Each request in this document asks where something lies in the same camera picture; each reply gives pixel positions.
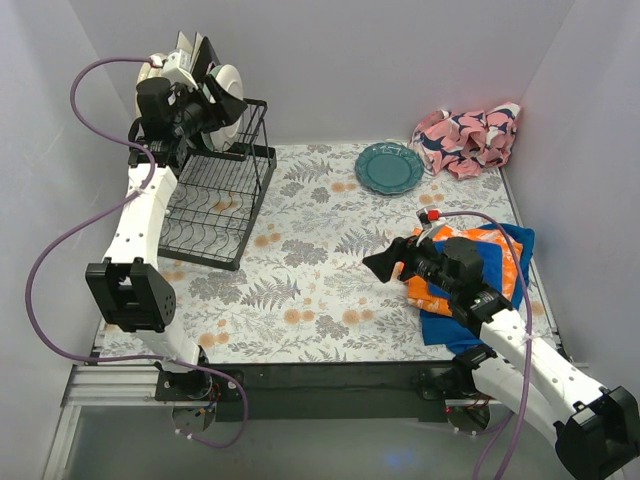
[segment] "red connector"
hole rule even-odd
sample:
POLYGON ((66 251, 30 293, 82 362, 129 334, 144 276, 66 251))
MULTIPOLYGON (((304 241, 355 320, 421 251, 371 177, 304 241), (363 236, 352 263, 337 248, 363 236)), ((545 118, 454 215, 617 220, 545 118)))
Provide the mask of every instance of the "red connector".
POLYGON ((430 222, 435 222, 440 218, 440 210, 429 210, 427 212, 427 218, 430 222))

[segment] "table surface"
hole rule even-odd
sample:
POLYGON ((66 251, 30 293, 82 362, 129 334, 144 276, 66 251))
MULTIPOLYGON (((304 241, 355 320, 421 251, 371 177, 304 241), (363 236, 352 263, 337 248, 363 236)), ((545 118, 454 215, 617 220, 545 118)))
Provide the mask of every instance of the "table surface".
MULTIPOLYGON (((277 148, 278 167, 237 272, 160 258, 181 322, 212 363, 448 360, 425 346, 419 310, 397 280, 381 284, 362 257, 419 226, 420 207, 476 210, 515 223, 500 172, 459 182, 425 174, 411 192, 386 197, 362 187, 353 166, 365 144, 277 148)), ((450 219, 459 229, 473 217, 450 219)), ((534 330, 551 338, 537 280, 529 287, 534 330)), ((101 356, 148 353, 108 326, 101 356)))

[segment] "white wall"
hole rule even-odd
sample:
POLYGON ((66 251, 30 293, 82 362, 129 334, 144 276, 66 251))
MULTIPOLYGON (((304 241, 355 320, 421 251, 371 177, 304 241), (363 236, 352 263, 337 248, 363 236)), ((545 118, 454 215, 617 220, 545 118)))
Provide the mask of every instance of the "white wall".
MULTIPOLYGON (((42 474, 71 367, 31 331, 27 272, 54 236, 121 198, 127 152, 88 132, 69 108, 73 77, 96 59, 69 3, 3 0, 2 10, 0 478, 21 480, 42 474)), ((90 119, 126 133, 130 118, 104 72, 81 93, 90 119)), ((116 220, 70 239, 36 281, 36 312, 69 350, 90 349, 99 315, 84 269, 101 258, 116 220)))
POLYGON ((639 2, 576 0, 524 95, 507 167, 569 352, 636 398, 639 25, 639 2))
MULTIPOLYGON (((212 38, 277 143, 409 137, 439 107, 518 100, 573 0, 70 0, 100 56, 212 38)), ((132 112, 131 72, 112 70, 132 112)))

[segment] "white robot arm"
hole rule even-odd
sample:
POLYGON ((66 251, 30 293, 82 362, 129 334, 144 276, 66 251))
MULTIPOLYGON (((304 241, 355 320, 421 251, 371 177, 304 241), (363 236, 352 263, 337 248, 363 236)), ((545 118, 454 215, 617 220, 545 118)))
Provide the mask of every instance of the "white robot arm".
MULTIPOLYGON (((418 212, 425 233, 396 238, 363 259, 382 282, 397 262, 400 280, 419 276, 450 294, 453 317, 484 344, 453 359, 459 378, 518 412, 530 336, 511 303, 483 278, 473 241, 450 238, 439 253, 426 230, 438 212, 418 212)), ((540 338, 531 339, 531 375, 525 420, 555 445, 565 468, 579 479, 606 478, 640 454, 636 399, 623 387, 609 390, 577 370, 540 338)))
MULTIPOLYGON (((124 207, 118 229, 101 263, 89 264, 86 280, 107 323, 140 338, 154 354, 191 365, 206 357, 182 325, 173 322, 175 292, 158 272, 158 242, 169 199, 187 161, 187 146, 206 149, 203 134, 233 125, 247 104, 222 88, 209 72, 219 60, 206 37, 198 46, 178 38, 168 55, 152 56, 136 86, 140 116, 129 131, 129 141, 144 145, 154 155, 151 183, 124 207)), ((148 159, 131 149, 127 195, 140 188, 151 168, 148 159)), ((187 369, 161 362, 175 383, 193 382, 187 369)))

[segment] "dish rack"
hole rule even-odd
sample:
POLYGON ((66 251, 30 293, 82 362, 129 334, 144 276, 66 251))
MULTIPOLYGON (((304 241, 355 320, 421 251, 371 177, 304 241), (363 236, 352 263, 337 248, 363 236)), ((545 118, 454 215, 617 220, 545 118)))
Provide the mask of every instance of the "dish rack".
POLYGON ((229 150, 189 150, 162 225, 160 256, 240 268, 277 163, 276 151, 267 142, 267 103, 245 102, 240 134, 229 150))

